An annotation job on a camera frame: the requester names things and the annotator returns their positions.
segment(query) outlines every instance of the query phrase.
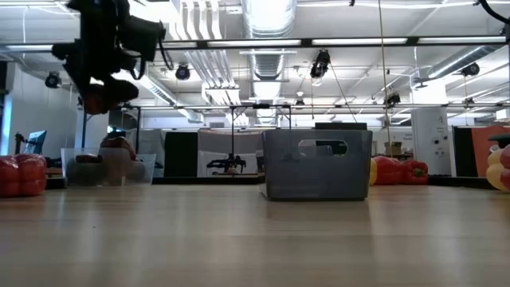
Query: ceiling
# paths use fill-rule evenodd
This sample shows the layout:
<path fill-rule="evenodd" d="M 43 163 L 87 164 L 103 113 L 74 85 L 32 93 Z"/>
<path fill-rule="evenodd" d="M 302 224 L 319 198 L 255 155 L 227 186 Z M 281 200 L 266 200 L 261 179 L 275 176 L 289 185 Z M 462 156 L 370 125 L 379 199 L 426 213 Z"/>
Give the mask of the ceiling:
<path fill-rule="evenodd" d="M 379 37 L 379 10 L 365 6 L 303 6 L 313 2 L 324 3 L 325 1 L 302 1 L 298 0 L 296 18 L 290 37 Z M 348 2 L 347 0 L 329 1 L 333 3 Z M 376 1 L 358 0 L 357 3 L 375 3 Z M 399 4 L 416 6 L 421 4 L 438 4 L 441 1 L 418 1 L 382 0 L 383 4 Z M 451 0 L 448 3 L 470 2 L 469 0 Z M 239 8 L 240 0 L 220 1 L 220 26 L 222 35 L 227 39 L 243 38 L 242 14 L 231 13 Z M 510 15 L 510 5 L 493 5 L 494 9 L 503 15 Z M 481 6 L 456 6 L 441 9 L 382 9 L 382 27 L 384 36 L 426 36 L 426 35 L 494 35 L 498 34 L 502 24 L 486 14 Z M 0 8 L 0 42 L 1 43 L 40 43 L 71 41 L 78 37 L 79 23 L 75 15 L 69 14 L 60 8 Z M 409 67 L 429 66 L 446 59 L 462 46 L 430 46 L 419 47 L 391 47 L 385 48 L 385 68 L 390 70 L 386 75 L 386 82 L 391 82 L 404 73 Z M 373 99 L 382 103 L 383 94 L 380 92 L 384 87 L 383 57 L 381 48 L 335 48 L 329 49 L 331 64 L 334 66 L 335 75 L 328 72 L 324 77 L 323 84 L 319 87 L 312 86 L 311 80 L 304 75 L 309 74 L 308 68 L 318 53 L 317 49 L 292 49 L 296 54 L 288 55 L 285 62 L 284 79 L 282 83 L 279 103 L 293 102 L 296 92 L 304 93 L 305 103 L 311 104 L 334 104 L 343 103 L 340 87 L 347 95 L 347 99 L 354 104 L 372 102 Z M 241 100 L 248 100 L 252 95 L 251 72 L 247 57 L 240 55 L 239 50 L 227 50 L 229 65 L 232 69 L 236 84 L 240 87 Z M 181 52 L 172 52 L 175 62 L 186 62 Z M 58 63 L 48 54 L 26 54 L 25 61 L 41 63 Z M 504 47 L 497 52 L 477 62 L 481 67 L 481 74 L 491 71 L 496 67 L 501 69 L 482 77 L 478 81 L 461 85 L 463 77 L 447 76 L 446 89 L 449 100 L 457 100 L 475 92 L 503 85 L 508 82 L 508 48 Z M 178 98 L 183 104 L 206 104 L 201 97 L 202 81 L 191 70 L 191 78 L 188 81 L 177 81 L 175 75 L 162 72 L 164 64 L 158 55 L 155 62 L 150 66 L 149 76 L 158 79 L 164 88 Z M 155 105 L 154 96 L 140 86 L 141 94 L 135 104 Z M 407 101 L 410 92 L 409 87 L 400 91 L 402 101 Z M 508 90 L 501 94 L 486 97 L 483 101 L 496 102 L 508 98 Z M 349 112 L 347 110 L 329 111 L 330 113 Z"/>

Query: wooden table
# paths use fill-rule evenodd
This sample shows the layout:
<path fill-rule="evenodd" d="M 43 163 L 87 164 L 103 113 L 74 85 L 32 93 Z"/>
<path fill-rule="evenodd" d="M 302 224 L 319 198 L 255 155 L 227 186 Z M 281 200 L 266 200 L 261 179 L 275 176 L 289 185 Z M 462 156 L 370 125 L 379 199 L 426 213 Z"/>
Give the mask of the wooden table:
<path fill-rule="evenodd" d="M 267 202 L 257 187 L 48 191 L 0 201 L 0 286 L 510 286 L 510 195 L 378 187 Z"/>

